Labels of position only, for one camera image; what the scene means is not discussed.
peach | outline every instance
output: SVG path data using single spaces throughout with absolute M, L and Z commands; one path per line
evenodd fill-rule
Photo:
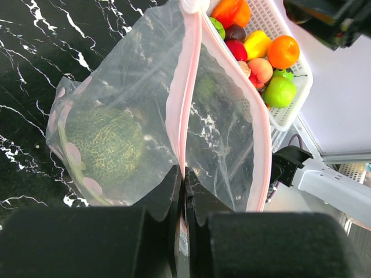
M 265 86 L 265 83 L 267 83 L 273 75 L 273 68 L 272 65 L 263 58 L 256 58 L 248 62 L 248 66 L 251 70 L 251 78 L 253 80 L 257 80 L 257 82 L 254 82 L 255 88 L 259 89 Z

mesh bag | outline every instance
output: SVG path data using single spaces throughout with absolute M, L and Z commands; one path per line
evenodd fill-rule
M 267 110 L 205 9 L 185 9 L 148 9 L 82 83 L 58 85 L 46 142 L 91 205 L 131 205 L 179 164 L 232 209 L 263 208 Z

black marble countertop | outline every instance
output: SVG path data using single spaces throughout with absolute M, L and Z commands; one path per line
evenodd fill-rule
M 87 206 L 45 144 L 56 86 L 83 81 L 161 0 L 1 0 L 0 229 L 19 207 Z

orange bell pepper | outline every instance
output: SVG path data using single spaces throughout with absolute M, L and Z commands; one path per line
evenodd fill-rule
M 224 29 L 233 24 L 245 27 L 250 21 L 251 10 L 246 0 L 221 0 L 211 17 L 221 22 Z

fruit basket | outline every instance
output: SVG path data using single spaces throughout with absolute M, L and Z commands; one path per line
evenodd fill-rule
M 245 27 L 247 34 L 262 30 L 272 40 L 281 35 L 292 36 L 288 25 L 285 23 L 273 0 L 248 0 L 247 2 L 251 9 L 251 19 Z M 209 9 L 206 12 L 208 16 L 211 15 L 218 3 L 218 0 L 211 0 Z M 308 97 L 313 83 L 312 71 L 302 53 L 300 53 L 299 60 L 291 69 L 296 76 L 293 80 L 297 88 L 295 98 L 288 107 L 271 108 L 269 111 L 271 124 L 279 131 L 287 131 L 290 128 Z M 241 100 L 241 102 L 242 106 L 247 105 L 244 103 L 244 100 Z

